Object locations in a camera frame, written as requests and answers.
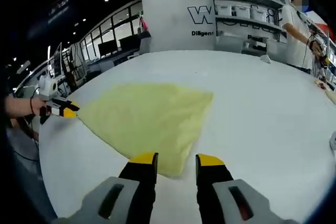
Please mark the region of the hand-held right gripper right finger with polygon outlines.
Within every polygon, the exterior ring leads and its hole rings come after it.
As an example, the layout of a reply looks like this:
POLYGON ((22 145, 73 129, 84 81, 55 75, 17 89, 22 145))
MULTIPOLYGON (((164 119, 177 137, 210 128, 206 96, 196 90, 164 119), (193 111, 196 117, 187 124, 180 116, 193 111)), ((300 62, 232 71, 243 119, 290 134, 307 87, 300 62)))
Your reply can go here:
POLYGON ((197 154, 197 203, 202 223, 274 223, 269 200, 242 179, 233 179, 217 157, 197 154))

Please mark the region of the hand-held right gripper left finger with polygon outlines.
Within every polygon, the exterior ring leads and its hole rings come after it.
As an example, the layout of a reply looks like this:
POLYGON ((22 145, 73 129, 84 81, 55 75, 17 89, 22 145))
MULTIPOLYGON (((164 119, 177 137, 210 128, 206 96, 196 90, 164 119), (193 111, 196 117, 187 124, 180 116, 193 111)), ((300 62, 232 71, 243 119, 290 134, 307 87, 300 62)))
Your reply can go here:
POLYGON ((90 191, 78 210, 79 223, 149 223, 155 202, 158 153, 144 153, 126 163, 90 191))

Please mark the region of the person's left hand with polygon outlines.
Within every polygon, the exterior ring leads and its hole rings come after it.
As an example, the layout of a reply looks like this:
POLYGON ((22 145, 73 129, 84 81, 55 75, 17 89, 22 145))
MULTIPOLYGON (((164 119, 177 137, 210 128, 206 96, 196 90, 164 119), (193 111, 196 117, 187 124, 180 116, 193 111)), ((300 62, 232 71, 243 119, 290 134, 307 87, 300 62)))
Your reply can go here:
POLYGON ((46 102, 38 97, 31 99, 31 107, 35 115, 49 115, 51 112, 46 102))

